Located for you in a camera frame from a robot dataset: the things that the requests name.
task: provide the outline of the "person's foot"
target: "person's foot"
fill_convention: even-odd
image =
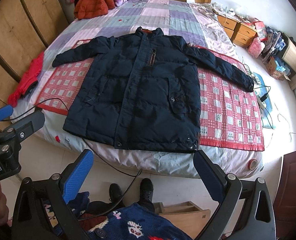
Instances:
[[[112,203],[117,202],[122,196],[121,188],[118,184],[112,183],[109,187],[109,197]]]
[[[152,202],[153,184],[149,178],[144,178],[140,183],[140,200],[149,200]]]

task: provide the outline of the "power strip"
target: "power strip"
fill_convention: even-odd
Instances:
[[[267,107],[266,103],[262,102],[260,97],[258,96],[258,94],[254,91],[254,94],[256,96],[256,100],[258,101],[258,104],[259,106],[262,108],[262,109],[265,109]]]

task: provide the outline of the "drawer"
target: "drawer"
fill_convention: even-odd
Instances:
[[[241,33],[247,37],[253,38],[256,35],[256,31],[252,28],[246,27],[244,25],[240,25],[240,29],[238,33]]]
[[[234,31],[233,30],[230,30],[230,29],[228,29],[226,27],[223,27],[223,28],[224,28],[226,34],[228,35],[229,39],[231,39]]]
[[[243,35],[242,33],[238,33],[234,38],[234,41],[238,41],[238,42],[244,44],[245,46],[249,46],[252,40],[253,40],[253,38],[247,37],[247,36]]]
[[[237,46],[240,46],[240,47],[242,47],[242,48],[246,48],[246,47],[247,47],[246,44],[243,44],[243,43],[241,43],[240,41],[236,41],[236,40],[233,41],[233,44],[234,44],[234,45],[237,45]]]
[[[235,26],[237,24],[237,22],[235,22],[234,20],[223,17],[221,15],[218,15],[218,21],[223,27],[226,27],[226,28],[228,28],[230,30],[234,30]]]

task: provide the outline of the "cardboard box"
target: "cardboard box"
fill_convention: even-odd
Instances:
[[[277,67],[277,63],[275,62],[274,57],[270,58],[270,61],[268,62],[268,64],[266,65],[268,73],[270,76],[272,76],[273,78],[277,79],[277,80],[290,80],[286,75],[284,75],[282,72],[275,70],[275,68]]]

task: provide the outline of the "pink bag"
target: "pink bag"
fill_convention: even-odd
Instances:
[[[260,53],[263,51],[265,45],[260,41],[258,37],[254,38],[250,46],[248,47],[248,52],[252,57],[259,57]]]

